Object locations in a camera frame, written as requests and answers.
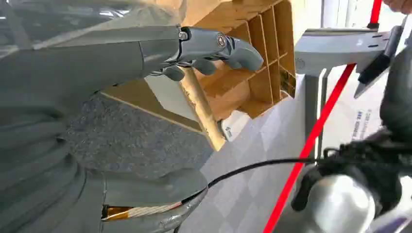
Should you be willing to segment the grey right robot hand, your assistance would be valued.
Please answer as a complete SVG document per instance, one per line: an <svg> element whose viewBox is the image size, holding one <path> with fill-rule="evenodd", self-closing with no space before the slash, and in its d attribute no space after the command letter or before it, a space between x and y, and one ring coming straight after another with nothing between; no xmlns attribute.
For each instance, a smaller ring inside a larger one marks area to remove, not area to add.
<svg viewBox="0 0 412 233"><path fill-rule="evenodd" d="M412 47L393 60L380 106L383 126L398 138L412 140Z"/></svg>

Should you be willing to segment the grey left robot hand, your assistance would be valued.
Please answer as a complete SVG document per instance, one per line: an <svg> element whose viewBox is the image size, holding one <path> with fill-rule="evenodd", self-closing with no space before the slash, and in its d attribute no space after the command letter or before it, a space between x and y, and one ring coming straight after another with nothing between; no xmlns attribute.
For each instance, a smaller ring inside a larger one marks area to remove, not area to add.
<svg viewBox="0 0 412 233"><path fill-rule="evenodd" d="M208 185L185 168L153 181L90 169L61 135L93 94L148 75L181 80L212 61L257 71L249 43L193 27L132 28L112 42L19 50L0 61L0 230L3 233L165 233L201 203Z"/></svg>

